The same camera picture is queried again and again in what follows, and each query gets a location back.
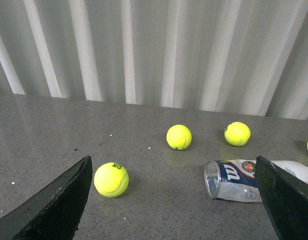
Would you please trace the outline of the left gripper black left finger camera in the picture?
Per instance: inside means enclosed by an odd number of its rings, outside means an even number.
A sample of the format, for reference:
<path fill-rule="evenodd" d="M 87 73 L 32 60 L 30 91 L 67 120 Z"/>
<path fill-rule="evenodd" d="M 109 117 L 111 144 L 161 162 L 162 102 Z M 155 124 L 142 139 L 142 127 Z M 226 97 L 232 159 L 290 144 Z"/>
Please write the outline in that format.
<path fill-rule="evenodd" d="M 92 181 L 86 156 L 0 219 L 0 240 L 71 240 L 80 223 Z"/>

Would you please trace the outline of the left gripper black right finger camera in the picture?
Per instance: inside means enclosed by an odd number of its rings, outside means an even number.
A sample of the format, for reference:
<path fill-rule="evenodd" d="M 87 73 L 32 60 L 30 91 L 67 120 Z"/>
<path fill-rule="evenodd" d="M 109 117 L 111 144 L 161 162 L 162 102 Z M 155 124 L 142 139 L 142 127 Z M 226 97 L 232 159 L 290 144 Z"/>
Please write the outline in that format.
<path fill-rule="evenodd" d="M 308 240 L 308 184 L 263 156 L 255 179 L 274 230 L 281 240 Z"/>

